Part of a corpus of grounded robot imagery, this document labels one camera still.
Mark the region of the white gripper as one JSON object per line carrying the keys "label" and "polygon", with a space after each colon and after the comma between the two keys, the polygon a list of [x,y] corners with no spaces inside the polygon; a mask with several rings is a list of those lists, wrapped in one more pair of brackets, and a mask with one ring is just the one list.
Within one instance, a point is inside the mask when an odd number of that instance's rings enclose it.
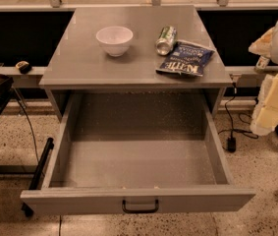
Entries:
{"label": "white gripper", "polygon": [[[249,52],[270,58],[278,64],[278,21],[249,47]],[[278,125],[278,74],[266,75],[258,95],[250,130],[258,136],[266,136]]]}

